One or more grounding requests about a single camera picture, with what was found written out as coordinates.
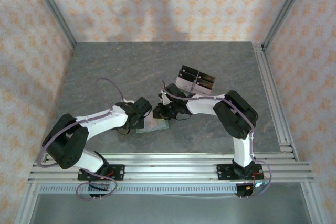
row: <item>enclosure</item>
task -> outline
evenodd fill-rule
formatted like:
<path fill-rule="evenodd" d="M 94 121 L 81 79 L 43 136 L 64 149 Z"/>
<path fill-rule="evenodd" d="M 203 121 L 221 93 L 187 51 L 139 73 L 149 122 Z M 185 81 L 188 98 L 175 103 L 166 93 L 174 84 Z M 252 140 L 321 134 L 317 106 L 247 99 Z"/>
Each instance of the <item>enclosure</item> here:
<path fill-rule="evenodd" d="M 335 223 L 336 0 L 0 3 L 1 222 Z M 124 165 L 123 180 L 102 201 L 77 199 L 78 168 L 36 158 L 61 116 L 120 102 L 101 77 L 153 110 L 162 80 L 186 94 L 237 91 L 259 115 L 253 146 L 269 189 L 233 196 L 239 183 L 217 168 L 236 155 L 233 138 L 196 114 L 94 136 L 86 149 Z"/>

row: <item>black mounting bracket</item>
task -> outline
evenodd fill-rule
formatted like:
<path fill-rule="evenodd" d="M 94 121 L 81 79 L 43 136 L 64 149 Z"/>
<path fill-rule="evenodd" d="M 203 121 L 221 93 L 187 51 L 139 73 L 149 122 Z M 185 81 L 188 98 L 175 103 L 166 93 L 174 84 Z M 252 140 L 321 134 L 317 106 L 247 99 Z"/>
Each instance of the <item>black mounting bracket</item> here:
<path fill-rule="evenodd" d="M 125 175 L 125 165 L 108 165 L 107 167 L 107 174 L 104 175 L 106 177 L 113 178 L 116 181 L 123 181 Z M 79 181 L 105 181 L 107 179 L 102 179 L 97 176 L 93 176 L 87 172 L 85 172 L 83 169 L 80 169 L 78 172 L 77 179 Z"/>
<path fill-rule="evenodd" d="M 236 174 L 234 164 L 218 164 L 217 165 L 218 180 L 263 180 L 264 172 L 260 164 L 251 165 L 250 170 L 245 174 Z"/>

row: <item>patterned wallpaper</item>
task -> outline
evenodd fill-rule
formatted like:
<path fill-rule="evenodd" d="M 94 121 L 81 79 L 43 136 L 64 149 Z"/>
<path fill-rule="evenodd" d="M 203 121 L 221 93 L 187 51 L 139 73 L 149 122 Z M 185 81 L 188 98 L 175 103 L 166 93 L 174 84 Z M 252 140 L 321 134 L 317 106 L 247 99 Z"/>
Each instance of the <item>patterned wallpaper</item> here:
<path fill-rule="evenodd" d="M 336 223 L 336 0 L 296 0 L 268 51 L 302 160 Z"/>
<path fill-rule="evenodd" d="M 0 223 L 13 223 L 72 50 L 44 0 L 0 12 Z"/>
<path fill-rule="evenodd" d="M 263 42 L 285 0 L 56 0 L 79 42 Z"/>

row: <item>wall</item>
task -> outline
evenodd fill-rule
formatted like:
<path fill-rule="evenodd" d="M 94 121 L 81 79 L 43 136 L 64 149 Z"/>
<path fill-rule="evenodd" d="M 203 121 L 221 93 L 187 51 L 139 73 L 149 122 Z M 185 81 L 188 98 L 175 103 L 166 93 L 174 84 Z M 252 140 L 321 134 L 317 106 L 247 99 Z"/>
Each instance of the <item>wall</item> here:
<path fill-rule="evenodd" d="M 284 1 L 56 0 L 79 42 L 263 42 Z"/>
<path fill-rule="evenodd" d="M 336 223 L 336 0 L 296 0 L 267 52 L 300 158 Z"/>
<path fill-rule="evenodd" d="M 12 223 L 72 50 L 44 0 L 0 12 L 0 223 Z"/>

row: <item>gray tabletop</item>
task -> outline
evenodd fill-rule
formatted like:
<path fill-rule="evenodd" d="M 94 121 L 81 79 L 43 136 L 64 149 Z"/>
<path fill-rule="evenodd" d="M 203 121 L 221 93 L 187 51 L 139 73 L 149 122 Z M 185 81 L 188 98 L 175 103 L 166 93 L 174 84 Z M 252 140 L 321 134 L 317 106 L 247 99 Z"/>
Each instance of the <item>gray tabletop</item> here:
<path fill-rule="evenodd" d="M 99 77 L 113 80 L 128 100 L 159 102 L 161 80 L 175 82 L 182 65 L 216 77 L 212 95 L 236 90 L 259 114 L 256 152 L 278 152 L 279 144 L 250 42 L 104 42 L 79 43 L 71 61 L 56 119 L 66 113 L 90 115 L 108 108 L 98 97 Z M 120 101 L 108 82 L 99 89 L 111 102 Z M 169 121 L 169 129 L 123 136 L 109 130 L 92 138 L 87 149 L 100 153 L 232 153 L 233 139 L 219 119 L 193 115 Z"/>

